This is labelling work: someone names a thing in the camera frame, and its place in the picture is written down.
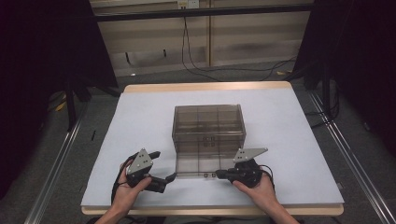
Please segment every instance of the wire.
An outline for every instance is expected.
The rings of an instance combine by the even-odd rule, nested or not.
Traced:
[[[329,115],[330,120],[325,120],[325,121],[323,121],[321,123],[312,125],[311,129],[320,127],[320,126],[322,126],[324,124],[330,124],[332,121],[334,121],[337,118],[337,116],[338,116],[338,114],[340,112],[340,93],[339,93],[338,86],[335,86],[335,94],[334,94],[334,97],[333,97],[333,101],[334,101],[334,105],[332,106],[332,108],[330,108],[330,115]],[[305,113],[305,114],[306,115],[324,115],[325,112],[324,111],[308,112],[308,113]]]
[[[336,217],[332,217],[332,220],[336,222],[337,224],[342,224],[340,220],[338,220]]]
[[[140,223],[145,223],[146,222],[146,218],[145,217],[124,217],[125,219],[129,219],[131,220],[131,222],[129,224],[140,224]]]
[[[58,100],[59,97],[63,96],[65,93],[64,91],[61,91],[59,94],[57,94],[55,97],[52,97],[52,99],[49,99],[49,103],[52,103],[56,100]]]
[[[219,79],[217,79],[217,78],[210,77],[210,76],[207,76],[207,75],[204,75],[204,74],[200,74],[200,73],[192,72],[192,71],[186,66],[186,64],[184,64],[184,39],[185,39],[186,34],[187,34],[187,41],[188,41],[188,47],[189,47],[190,60],[191,60],[191,63],[193,64],[193,66],[196,67],[195,64],[193,63],[192,59],[191,59],[189,31],[188,31],[188,29],[187,29],[186,18],[184,17],[183,45],[182,45],[182,47],[181,47],[181,62],[183,63],[183,66],[186,68],[186,70],[187,70],[188,72],[190,72],[190,73],[193,74],[193,75],[200,76],[200,77],[208,77],[208,78],[210,78],[210,79],[212,79],[212,80],[215,80],[215,81],[217,81],[217,82],[222,82],[222,80],[219,80]]]
[[[185,46],[185,37],[186,37],[186,36],[187,36],[188,53],[189,53],[189,58],[190,58],[191,64],[192,64],[192,66],[193,66],[196,70],[201,71],[201,72],[215,72],[215,71],[250,71],[250,72],[266,72],[266,71],[270,71],[270,74],[269,74],[268,76],[266,76],[266,77],[260,79],[260,81],[263,81],[263,80],[267,79],[268,77],[270,77],[270,76],[272,75],[272,73],[274,72],[274,69],[279,68],[279,67],[285,65],[286,63],[294,62],[294,61],[295,61],[294,59],[297,57],[297,56],[294,56],[294,57],[292,57],[292,58],[290,58],[290,59],[288,59],[288,60],[286,60],[286,61],[282,61],[282,62],[276,63],[276,64],[275,64],[274,66],[272,66],[271,68],[265,68],[265,69],[251,69],[251,68],[213,68],[213,69],[202,69],[202,68],[199,68],[199,67],[197,67],[197,66],[195,65],[195,63],[194,63],[194,61],[192,60],[192,57],[191,57],[191,45],[190,45],[189,28],[188,28],[188,26],[187,26],[187,20],[186,20],[186,18],[184,17],[183,45],[182,45],[182,48],[181,48],[181,61],[182,61],[182,63],[183,63],[183,66],[186,68],[187,71],[189,71],[190,73],[192,73],[192,74],[194,74],[194,75],[196,75],[196,76],[208,77],[208,78],[213,79],[213,80],[218,81],[218,82],[222,82],[222,80],[219,80],[219,79],[217,79],[217,78],[210,77],[210,76],[207,76],[207,75],[204,75],[204,74],[192,72],[192,71],[186,66],[186,64],[184,63],[184,46]]]
[[[116,178],[116,180],[114,181],[113,189],[111,190],[111,204],[113,204],[114,197],[116,196],[117,188],[118,188],[121,184],[125,184],[125,183],[119,183],[119,179],[120,179],[120,176],[121,176],[122,171],[123,171],[123,170],[125,169],[125,167],[126,167],[126,164],[128,163],[128,161],[133,160],[133,157],[134,157],[134,156],[128,157],[128,159],[126,159],[125,163],[123,163],[122,166],[121,166],[121,168],[120,168],[119,174],[117,175],[117,178]]]
[[[273,172],[272,172],[272,170],[271,170],[271,168],[269,167],[269,166],[267,166],[267,165],[259,165],[260,167],[266,167],[266,168],[268,168],[268,170],[270,170],[270,172],[271,172],[271,177],[273,177],[274,175],[273,175]]]

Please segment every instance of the hand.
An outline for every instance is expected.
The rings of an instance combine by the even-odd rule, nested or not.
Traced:
[[[121,172],[119,183],[123,184],[120,184],[117,188],[113,204],[111,204],[111,207],[96,223],[117,223],[121,218],[128,214],[140,191],[143,191],[149,185],[149,183],[151,183],[151,177],[146,177],[141,180],[134,188],[131,188],[126,183],[126,167],[131,163],[132,161],[129,161],[124,170]]]
[[[252,189],[237,180],[233,182],[233,185],[246,193],[265,214],[275,221],[275,223],[298,223],[277,200],[268,175],[262,174],[262,180]]]
[[[268,208],[278,204],[274,188],[270,177],[266,174],[262,174],[262,180],[252,189],[245,186],[243,183],[235,180],[233,185],[239,190],[246,193],[251,200],[260,207],[261,210],[266,212]]]

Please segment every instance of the metal gripper jaw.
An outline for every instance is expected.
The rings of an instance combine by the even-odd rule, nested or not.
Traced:
[[[254,188],[262,179],[262,171],[254,158],[268,148],[239,148],[233,158],[234,168],[228,170],[217,170],[218,179],[228,179],[231,183],[235,180],[245,184],[249,188]]]
[[[135,187],[142,179],[150,176],[151,183],[145,188],[145,190],[163,193],[166,185],[175,180],[177,175],[176,173],[167,176],[165,179],[160,179],[149,174],[149,171],[154,164],[152,160],[159,158],[160,154],[161,152],[159,151],[148,154],[147,151],[142,148],[138,153],[131,157],[134,161],[126,169],[127,183],[131,188]]]

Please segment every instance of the black cable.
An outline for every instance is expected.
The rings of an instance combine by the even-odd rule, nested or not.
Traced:
[[[186,64],[184,64],[184,39],[185,39],[186,33],[187,33],[187,40],[189,41],[189,31],[187,30],[186,18],[184,18],[184,24],[185,24],[185,25],[184,25],[184,32],[183,32],[183,45],[181,46],[181,62],[183,63],[183,66],[186,68],[186,70],[187,70],[188,72],[190,72],[190,73],[193,74],[193,75],[200,76],[200,77],[208,77],[208,78],[210,78],[210,79],[212,79],[212,80],[215,80],[215,81],[217,81],[217,82],[222,82],[222,80],[219,80],[219,79],[217,79],[217,78],[210,77],[210,76],[207,76],[207,75],[204,75],[204,74],[200,74],[200,73],[192,72],[192,71],[186,66]]]
[[[182,49],[181,49],[181,61],[182,61],[182,63],[183,63],[183,66],[186,68],[187,71],[189,71],[190,73],[192,73],[192,74],[194,74],[194,75],[202,76],[202,77],[208,77],[208,78],[211,78],[211,79],[216,80],[216,81],[219,81],[219,82],[221,82],[222,80],[219,80],[219,79],[216,79],[216,78],[214,78],[214,77],[210,77],[210,76],[207,76],[207,75],[204,75],[204,74],[192,72],[189,68],[187,68],[186,64],[184,63],[184,45],[185,45],[184,40],[185,40],[185,37],[186,37],[186,36],[187,36],[187,45],[188,45],[188,52],[189,52],[189,58],[190,58],[191,64],[192,64],[192,66],[193,66],[195,69],[197,69],[198,71],[201,71],[201,72],[215,72],[215,71],[250,71],[250,72],[265,72],[265,71],[271,71],[270,74],[269,74],[268,76],[266,76],[266,77],[260,79],[260,81],[263,81],[263,80],[267,79],[268,77],[270,77],[270,76],[272,75],[272,73],[274,72],[274,69],[279,68],[279,67],[285,65],[286,63],[294,62],[294,61],[295,61],[294,59],[297,57],[297,56],[294,56],[294,57],[292,57],[292,58],[290,58],[290,59],[288,59],[288,60],[286,60],[286,61],[282,61],[282,62],[276,63],[276,64],[275,64],[273,67],[271,67],[271,68],[265,68],[265,69],[250,69],[250,68],[213,68],[213,69],[202,69],[202,68],[199,68],[199,67],[197,67],[197,66],[195,65],[195,63],[193,62],[192,57],[191,57],[191,45],[190,45],[189,28],[187,27],[187,20],[186,20],[186,18],[184,18],[183,45],[182,45]]]
[[[270,181],[271,181],[272,186],[273,186],[273,189],[274,189],[274,191],[275,191],[274,173],[272,172],[272,169],[271,169],[269,166],[267,166],[267,165],[259,165],[259,166],[260,166],[261,168],[262,168],[262,167],[266,167],[266,168],[271,172],[271,174],[269,174],[268,172],[266,172],[266,171],[264,171],[264,170],[260,170],[260,171],[263,172],[264,174],[268,175],[268,177],[270,177]]]
[[[124,171],[124,169],[126,167],[126,164],[128,163],[128,161],[131,161],[133,159],[133,157],[134,156],[128,157],[128,159],[126,159],[125,163],[123,163],[121,168],[120,168],[119,174],[117,175],[117,178],[114,181],[113,189],[111,190],[111,203],[113,203],[113,201],[114,201],[114,197],[116,196],[116,192],[117,192],[117,189],[119,188],[119,186],[121,184],[124,184],[124,183],[119,183],[119,179],[120,179],[120,176],[122,174],[122,171]]]
[[[145,223],[146,220],[147,220],[145,217],[124,217],[124,218],[131,220],[131,222],[130,222],[129,224],[134,224],[134,223],[137,223],[137,224]]]
[[[50,112],[50,111],[52,111],[52,110],[55,110],[58,106],[60,106],[61,104],[65,103],[65,102],[66,102],[66,98],[62,99],[62,100],[59,102],[59,104],[57,104],[57,105],[55,105],[55,106],[52,106],[52,107],[48,108],[48,109],[47,109],[47,112]]]
[[[332,217],[332,220],[337,223],[337,224],[342,224],[340,220],[338,220],[336,217]]]
[[[49,104],[58,100],[58,98],[63,96],[64,94],[65,94],[64,91],[61,91],[57,96],[53,97],[52,99],[49,99]]]
[[[330,108],[329,120],[325,120],[325,121],[323,121],[321,123],[312,125],[311,129],[320,127],[320,126],[322,126],[324,124],[329,124],[329,123],[331,123],[332,121],[334,121],[337,118],[337,116],[338,116],[338,114],[340,112],[340,93],[339,93],[339,88],[338,88],[337,85],[335,86],[335,94],[334,94],[334,97],[333,97],[333,101],[334,101],[334,105]],[[307,112],[305,114],[307,116],[309,116],[309,115],[324,115],[325,112],[324,111]]]

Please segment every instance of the finger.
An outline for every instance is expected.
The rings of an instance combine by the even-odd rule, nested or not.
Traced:
[[[134,161],[134,160],[128,161],[128,162],[126,163],[125,167],[131,165],[133,161]]]
[[[271,179],[270,176],[266,173],[262,173],[262,181],[267,178],[267,179]]]
[[[151,177],[146,177],[144,179],[142,179],[135,187],[134,189],[138,190],[138,191],[142,191],[144,190],[149,183],[151,183]]]
[[[241,182],[239,182],[237,180],[233,181],[233,185],[236,186],[242,192],[248,194],[249,188],[246,185],[242,184]]]

